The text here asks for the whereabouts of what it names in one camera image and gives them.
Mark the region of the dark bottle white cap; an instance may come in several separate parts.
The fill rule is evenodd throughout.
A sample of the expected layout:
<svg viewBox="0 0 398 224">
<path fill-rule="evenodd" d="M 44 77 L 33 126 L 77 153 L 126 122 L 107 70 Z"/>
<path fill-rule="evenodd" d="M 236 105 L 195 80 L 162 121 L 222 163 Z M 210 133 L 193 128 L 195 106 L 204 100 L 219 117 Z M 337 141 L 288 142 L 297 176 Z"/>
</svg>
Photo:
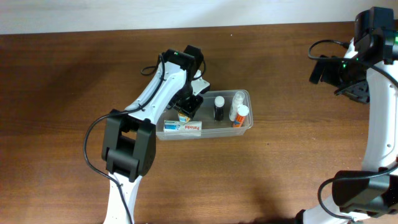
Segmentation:
<svg viewBox="0 0 398 224">
<path fill-rule="evenodd" d="M 222 121 L 224 118 L 224 98 L 217 96 L 214 101 L 214 119 L 215 121 Z"/>
</svg>

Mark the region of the orange tube white cap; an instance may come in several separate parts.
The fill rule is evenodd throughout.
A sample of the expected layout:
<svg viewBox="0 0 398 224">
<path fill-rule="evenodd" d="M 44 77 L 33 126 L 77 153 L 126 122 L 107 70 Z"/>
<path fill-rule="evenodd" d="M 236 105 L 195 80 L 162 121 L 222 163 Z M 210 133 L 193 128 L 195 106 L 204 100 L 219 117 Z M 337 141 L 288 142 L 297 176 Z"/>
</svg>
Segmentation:
<svg viewBox="0 0 398 224">
<path fill-rule="evenodd" d="M 233 121 L 233 127 L 240 128 L 243 125 L 248 114 L 249 108 L 246 105 L 240 105 L 237 108 L 237 115 Z"/>
</svg>

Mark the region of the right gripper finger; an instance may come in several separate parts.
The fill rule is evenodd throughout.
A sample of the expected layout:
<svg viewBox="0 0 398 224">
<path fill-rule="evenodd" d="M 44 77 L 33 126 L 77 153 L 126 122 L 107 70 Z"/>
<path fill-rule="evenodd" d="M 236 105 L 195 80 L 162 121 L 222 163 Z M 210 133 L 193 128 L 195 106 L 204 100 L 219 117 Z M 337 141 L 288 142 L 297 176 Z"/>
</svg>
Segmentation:
<svg viewBox="0 0 398 224">
<path fill-rule="evenodd" d="M 323 75 L 323 62 L 317 61 L 309 78 L 310 83 L 318 84 L 322 75 Z"/>
<path fill-rule="evenodd" d="M 358 103 L 370 102 L 369 85 L 366 80 L 344 83 L 334 92 L 334 94 L 336 96 L 347 96 L 350 100 Z"/>
</svg>

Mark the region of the clear plastic container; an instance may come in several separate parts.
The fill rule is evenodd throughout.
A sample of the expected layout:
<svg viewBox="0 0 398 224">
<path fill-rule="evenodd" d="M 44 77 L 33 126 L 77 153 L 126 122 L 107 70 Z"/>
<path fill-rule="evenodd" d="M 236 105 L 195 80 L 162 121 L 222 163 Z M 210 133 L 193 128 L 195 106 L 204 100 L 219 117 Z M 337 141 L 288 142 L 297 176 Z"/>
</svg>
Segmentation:
<svg viewBox="0 0 398 224">
<path fill-rule="evenodd" d="M 234 128 L 233 122 L 229 119 L 229 109 L 233 102 L 233 97 L 238 90 L 208 91 L 203 94 L 203 103 L 196 112 L 193 120 L 201 122 L 201 130 L 192 131 L 164 131 L 165 121 L 178 121 L 178 113 L 175 109 L 165 110 L 156 124 L 156 135 L 160 140 L 185 140 L 201 138 L 221 138 L 243 135 L 246 130 L 252 128 L 254 121 L 250 112 L 240 128 Z M 214 119 L 214 101 L 217 96 L 225 99 L 224 119 L 216 121 Z"/>
</svg>

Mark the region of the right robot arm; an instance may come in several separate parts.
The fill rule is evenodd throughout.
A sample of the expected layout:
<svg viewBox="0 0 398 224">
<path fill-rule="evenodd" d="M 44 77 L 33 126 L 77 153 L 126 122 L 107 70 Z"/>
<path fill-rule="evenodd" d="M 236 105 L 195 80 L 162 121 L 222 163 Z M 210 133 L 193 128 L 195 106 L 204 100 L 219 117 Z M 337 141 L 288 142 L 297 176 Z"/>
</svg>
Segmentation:
<svg viewBox="0 0 398 224">
<path fill-rule="evenodd" d="M 344 57 L 316 61 L 310 82 L 336 87 L 334 94 L 369 105 L 369 130 L 361 170 L 341 170 L 318 188 L 318 205 L 300 211 L 295 223 L 362 223 L 397 214 L 397 29 L 394 11 L 360 12 Z"/>
</svg>

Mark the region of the small gold-lid balm jar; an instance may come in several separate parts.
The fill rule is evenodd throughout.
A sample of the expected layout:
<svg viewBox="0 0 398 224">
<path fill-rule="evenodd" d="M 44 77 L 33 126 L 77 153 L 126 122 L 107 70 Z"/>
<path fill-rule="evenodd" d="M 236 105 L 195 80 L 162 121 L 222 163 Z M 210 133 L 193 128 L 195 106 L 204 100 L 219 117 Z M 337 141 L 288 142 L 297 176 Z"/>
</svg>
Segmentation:
<svg viewBox="0 0 398 224">
<path fill-rule="evenodd" d="M 182 113 L 178 114 L 178 119 L 182 123 L 187 123 L 187 122 L 190 121 L 190 118 L 188 116 L 186 116 L 185 114 L 182 114 Z"/>
</svg>

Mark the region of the white Panadol box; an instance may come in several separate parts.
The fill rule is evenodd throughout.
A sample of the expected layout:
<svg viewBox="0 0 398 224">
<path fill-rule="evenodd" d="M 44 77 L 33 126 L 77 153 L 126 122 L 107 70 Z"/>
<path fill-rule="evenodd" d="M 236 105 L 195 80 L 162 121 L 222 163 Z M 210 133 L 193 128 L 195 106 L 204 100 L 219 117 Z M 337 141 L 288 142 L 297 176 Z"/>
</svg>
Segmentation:
<svg viewBox="0 0 398 224">
<path fill-rule="evenodd" d="M 201 121 L 164 121 L 165 133 L 176 133 L 183 136 L 201 136 Z"/>
</svg>

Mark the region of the white spray bottle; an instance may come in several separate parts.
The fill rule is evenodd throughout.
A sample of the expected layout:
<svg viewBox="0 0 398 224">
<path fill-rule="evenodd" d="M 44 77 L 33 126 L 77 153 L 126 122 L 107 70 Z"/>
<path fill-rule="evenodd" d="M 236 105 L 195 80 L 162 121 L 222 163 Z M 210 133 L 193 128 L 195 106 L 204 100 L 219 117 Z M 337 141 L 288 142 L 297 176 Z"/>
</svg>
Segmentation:
<svg viewBox="0 0 398 224">
<path fill-rule="evenodd" d="M 237 112 L 238 112 L 238 107 L 243 104 L 245 97 L 246 96 L 242 91 L 237 91 L 235 93 L 232 103 L 231 103 L 231 107 L 229 109 L 229 120 L 230 121 L 235 120 L 235 118 L 237 116 Z"/>
</svg>

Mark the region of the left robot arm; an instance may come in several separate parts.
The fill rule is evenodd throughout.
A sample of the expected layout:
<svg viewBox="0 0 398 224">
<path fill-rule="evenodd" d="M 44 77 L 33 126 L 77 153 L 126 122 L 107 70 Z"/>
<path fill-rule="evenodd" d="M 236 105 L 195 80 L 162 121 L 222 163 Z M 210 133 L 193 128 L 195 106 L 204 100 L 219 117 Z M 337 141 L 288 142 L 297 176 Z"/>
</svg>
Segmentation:
<svg viewBox="0 0 398 224">
<path fill-rule="evenodd" d="M 210 89 L 202 79 L 201 49 L 168 49 L 158 56 L 149 75 L 152 80 L 124 111 L 112 110 L 106 118 L 102 159 L 109 172 L 110 189 L 105 223 L 133 223 L 141 179 L 156 154 L 156 124 L 167 108 L 193 118 Z"/>
</svg>

